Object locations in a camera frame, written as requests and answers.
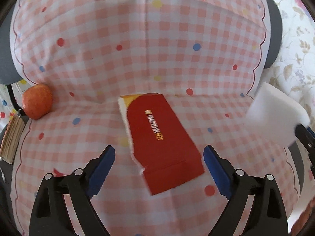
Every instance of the white foam block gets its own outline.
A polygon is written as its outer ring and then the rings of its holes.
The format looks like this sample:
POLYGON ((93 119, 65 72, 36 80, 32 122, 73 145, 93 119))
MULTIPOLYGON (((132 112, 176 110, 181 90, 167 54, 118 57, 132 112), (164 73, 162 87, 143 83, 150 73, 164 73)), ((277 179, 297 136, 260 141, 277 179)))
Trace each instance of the white foam block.
POLYGON ((310 124, 306 110, 277 88, 262 83, 245 116, 246 129, 287 147, 297 140, 298 124, 310 124))

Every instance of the checkered tablecloth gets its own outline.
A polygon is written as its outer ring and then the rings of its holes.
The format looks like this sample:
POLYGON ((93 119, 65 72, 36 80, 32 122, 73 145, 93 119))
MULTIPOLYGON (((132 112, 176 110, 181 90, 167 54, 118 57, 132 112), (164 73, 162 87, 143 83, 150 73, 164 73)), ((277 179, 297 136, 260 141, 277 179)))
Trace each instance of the checkered tablecloth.
MULTIPOLYGON (((18 229, 28 234, 46 173, 69 174, 110 144, 116 160, 92 204, 111 235, 211 231, 227 200, 209 172, 151 196, 131 158, 117 100, 150 92, 165 95, 200 152, 212 144, 249 175, 272 173, 289 216, 300 193, 291 156, 243 127, 269 25, 266 0, 18 0, 15 65, 29 84, 54 92, 53 111, 29 120, 16 155, 11 198, 18 229)), ((69 214, 82 235, 72 208, 69 214)))

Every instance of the red packet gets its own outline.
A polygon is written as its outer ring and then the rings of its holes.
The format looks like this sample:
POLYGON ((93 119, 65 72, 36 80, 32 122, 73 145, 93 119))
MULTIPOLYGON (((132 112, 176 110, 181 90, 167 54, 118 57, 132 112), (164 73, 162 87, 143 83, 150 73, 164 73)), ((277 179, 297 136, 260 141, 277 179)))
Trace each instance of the red packet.
POLYGON ((197 147, 162 94, 122 96, 119 106, 152 195, 204 173, 197 147))

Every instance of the apple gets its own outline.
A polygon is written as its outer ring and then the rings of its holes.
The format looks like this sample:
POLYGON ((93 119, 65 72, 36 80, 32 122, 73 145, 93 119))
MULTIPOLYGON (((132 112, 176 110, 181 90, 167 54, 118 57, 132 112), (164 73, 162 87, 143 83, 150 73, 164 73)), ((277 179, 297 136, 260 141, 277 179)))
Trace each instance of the apple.
POLYGON ((49 113, 53 105, 53 94, 45 84, 27 89, 22 96, 22 108, 31 119, 38 120, 49 113))

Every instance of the red dot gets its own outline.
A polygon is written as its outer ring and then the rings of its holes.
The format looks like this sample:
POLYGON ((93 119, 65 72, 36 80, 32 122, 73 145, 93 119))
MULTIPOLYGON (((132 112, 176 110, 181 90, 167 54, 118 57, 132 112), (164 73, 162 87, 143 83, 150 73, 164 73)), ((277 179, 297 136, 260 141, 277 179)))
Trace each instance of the red dot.
POLYGON ((206 193, 207 196, 213 196, 215 194, 215 187, 212 185, 207 185, 204 188, 204 192, 206 193))
POLYGON ((44 132, 40 133, 40 135, 38 136, 39 140, 42 140, 44 138, 44 132))
POLYGON ((192 89, 187 89, 186 90, 187 95, 192 96, 194 94, 192 89))
POLYGON ((308 172, 308 176, 309 176, 309 178, 310 178, 310 181, 312 181, 313 178, 314 178, 314 176, 313 176, 313 173, 312 173, 311 170, 308 172))
POLYGON ((59 38, 59 39, 57 40, 57 45, 58 45, 59 47, 64 46, 64 45, 65 45, 65 40, 64 40, 63 38, 59 38))

